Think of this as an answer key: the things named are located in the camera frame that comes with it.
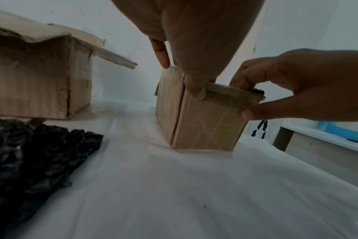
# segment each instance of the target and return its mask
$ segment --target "black plastic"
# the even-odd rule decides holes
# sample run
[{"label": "black plastic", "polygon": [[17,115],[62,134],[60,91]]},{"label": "black plastic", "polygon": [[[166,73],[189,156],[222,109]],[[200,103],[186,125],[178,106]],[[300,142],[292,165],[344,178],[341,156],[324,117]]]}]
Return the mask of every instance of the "black plastic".
[{"label": "black plastic", "polygon": [[99,150],[103,135],[0,119],[0,238],[29,220]]}]

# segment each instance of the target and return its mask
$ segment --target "table surface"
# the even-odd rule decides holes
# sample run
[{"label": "table surface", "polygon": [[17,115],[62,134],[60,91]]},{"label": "table surface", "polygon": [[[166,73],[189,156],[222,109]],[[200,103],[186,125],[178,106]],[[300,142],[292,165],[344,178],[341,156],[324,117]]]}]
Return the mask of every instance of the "table surface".
[{"label": "table surface", "polygon": [[282,125],[282,127],[292,130],[294,132],[298,132],[313,138],[317,138],[329,143],[333,143],[335,145],[339,145],[345,148],[349,148],[352,149],[354,151],[358,151],[358,143],[352,142],[352,141],[348,141],[347,139],[337,136],[337,135],[333,135],[321,130],[317,130],[317,129],[312,129],[312,128],[307,128],[307,127],[301,127],[301,126],[292,126],[292,125],[287,125],[284,124]]},{"label": "table surface", "polygon": [[234,152],[174,150],[146,104],[94,100],[70,129],[100,151],[8,238],[358,238],[358,188],[267,141]]}]

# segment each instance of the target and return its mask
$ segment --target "blue object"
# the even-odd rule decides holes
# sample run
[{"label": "blue object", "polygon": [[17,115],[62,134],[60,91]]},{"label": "blue object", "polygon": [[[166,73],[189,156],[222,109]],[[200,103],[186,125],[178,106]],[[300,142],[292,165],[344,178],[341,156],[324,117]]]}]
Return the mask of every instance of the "blue object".
[{"label": "blue object", "polygon": [[317,129],[346,139],[358,140],[358,132],[337,127],[335,122],[319,122]]}]

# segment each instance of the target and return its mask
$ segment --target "brown box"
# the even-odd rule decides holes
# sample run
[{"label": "brown box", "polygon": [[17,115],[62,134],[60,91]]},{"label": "brown box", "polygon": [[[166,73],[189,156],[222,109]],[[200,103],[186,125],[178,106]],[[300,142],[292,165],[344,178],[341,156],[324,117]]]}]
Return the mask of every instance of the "brown box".
[{"label": "brown box", "polygon": [[233,150],[247,121],[240,113],[259,104],[263,94],[208,83],[196,100],[185,90],[179,67],[163,70],[155,115],[173,148]]},{"label": "brown box", "polygon": [[92,56],[136,67],[96,40],[0,12],[0,116],[67,119],[91,101]]}]

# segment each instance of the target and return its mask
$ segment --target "person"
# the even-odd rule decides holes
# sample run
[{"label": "person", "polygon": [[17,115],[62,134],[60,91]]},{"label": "person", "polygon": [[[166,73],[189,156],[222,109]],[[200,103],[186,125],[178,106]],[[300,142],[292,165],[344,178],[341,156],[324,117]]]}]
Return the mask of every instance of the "person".
[{"label": "person", "polygon": [[[264,0],[113,0],[152,44],[162,67],[170,60],[186,73],[185,87],[199,100],[204,85],[230,62]],[[271,81],[293,96],[241,113],[246,120],[305,118],[358,121],[358,51],[298,49],[242,63],[230,86],[251,90]]]}]

